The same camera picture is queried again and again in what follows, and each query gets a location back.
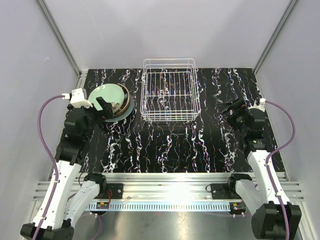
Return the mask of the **mint green floral plate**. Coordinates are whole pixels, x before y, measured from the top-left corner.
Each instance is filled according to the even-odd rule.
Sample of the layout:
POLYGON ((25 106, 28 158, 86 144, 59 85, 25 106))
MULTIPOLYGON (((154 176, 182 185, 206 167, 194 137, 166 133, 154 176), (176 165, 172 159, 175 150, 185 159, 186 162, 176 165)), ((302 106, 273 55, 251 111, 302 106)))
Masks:
POLYGON ((96 101, 97 97, 103 97, 103 99, 107 103, 112 104, 112 102, 118 102, 121 104, 124 99, 124 92, 122 88, 117 84, 107 83, 107 84, 98 86, 95 90, 93 90, 90 93, 88 97, 88 100, 94 105, 95 108, 97 105, 97 101, 96 101))

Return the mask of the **black plate with colour stripes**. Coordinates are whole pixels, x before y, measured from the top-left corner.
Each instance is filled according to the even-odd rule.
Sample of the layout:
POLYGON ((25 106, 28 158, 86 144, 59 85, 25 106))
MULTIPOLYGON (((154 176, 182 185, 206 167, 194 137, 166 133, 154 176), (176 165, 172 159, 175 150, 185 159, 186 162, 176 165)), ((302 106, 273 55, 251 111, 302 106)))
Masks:
POLYGON ((129 90, 123 85, 117 83, 118 86, 121 87, 124 97, 122 103, 119 102, 112 102, 112 112, 114 117, 119 117, 120 115, 124 114, 125 111, 129 108, 130 105, 130 96, 129 96, 129 90))

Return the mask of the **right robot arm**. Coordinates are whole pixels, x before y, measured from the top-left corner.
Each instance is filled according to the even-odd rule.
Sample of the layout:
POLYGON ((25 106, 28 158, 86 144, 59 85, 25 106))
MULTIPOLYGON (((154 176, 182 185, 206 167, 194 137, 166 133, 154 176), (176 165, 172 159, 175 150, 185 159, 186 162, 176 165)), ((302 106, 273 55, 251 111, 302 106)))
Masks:
POLYGON ((258 240, 293 240, 302 217, 298 205, 287 197, 275 171, 272 156, 283 149, 269 152, 264 138, 267 100, 247 106, 238 98, 225 104, 222 114, 230 127, 240 133, 243 154, 256 181, 247 174, 233 173, 228 178, 229 197, 241 197, 251 214, 251 228, 258 240))

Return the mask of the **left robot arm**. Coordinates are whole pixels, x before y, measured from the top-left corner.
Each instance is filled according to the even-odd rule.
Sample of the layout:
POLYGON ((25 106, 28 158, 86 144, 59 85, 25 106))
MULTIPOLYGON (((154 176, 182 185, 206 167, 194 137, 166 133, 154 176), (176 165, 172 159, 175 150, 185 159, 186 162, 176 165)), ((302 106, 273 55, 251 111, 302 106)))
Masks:
POLYGON ((71 240, 75 226, 89 203, 107 195, 106 177, 101 173, 85 176, 80 190, 70 197, 72 184, 90 149, 95 126, 101 122, 94 107, 76 108, 69 104, 64 128, 56 153, 49 150, 42 133, 44 108, 63 95, 49 98, 40 108, 37 130, 40 141, 53 164, 53 173, 42 205, 31 223, 21 227, 20 235, 27 240, 71 240))

